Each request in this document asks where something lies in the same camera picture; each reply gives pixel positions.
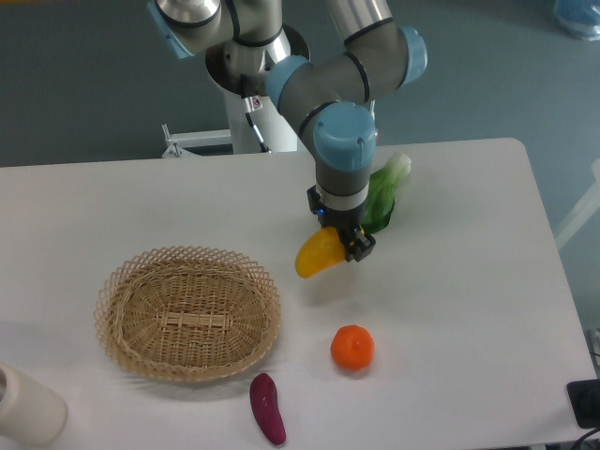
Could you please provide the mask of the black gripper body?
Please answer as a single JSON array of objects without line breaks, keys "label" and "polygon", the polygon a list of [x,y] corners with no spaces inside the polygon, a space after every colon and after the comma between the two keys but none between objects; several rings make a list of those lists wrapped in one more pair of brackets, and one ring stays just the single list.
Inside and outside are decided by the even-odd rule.
[{"label": "black gripper body", "polygon": [[333,227],[344,233],[351,233],[362,227],[365,205],[360,204],[350,210],[336,210],[319,203],[314,214],[322,227]]}]

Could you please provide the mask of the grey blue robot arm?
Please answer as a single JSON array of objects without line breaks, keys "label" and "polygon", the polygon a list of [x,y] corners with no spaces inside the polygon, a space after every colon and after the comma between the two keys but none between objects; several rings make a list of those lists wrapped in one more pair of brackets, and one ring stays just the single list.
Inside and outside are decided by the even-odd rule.
[{"label": "grey blue robot arm", "polygon": [[315,162],[308,204],[345,257],[374,248],[363,229],[376,126],[369,104],[418,79],[427,47],[398,27],[384,1],[331,1],[344,53],[322,65],[296,52],[279,1],[151,1],[148,10],[181,58],[202,54],[214,80],[242,97],[269,98]]}]

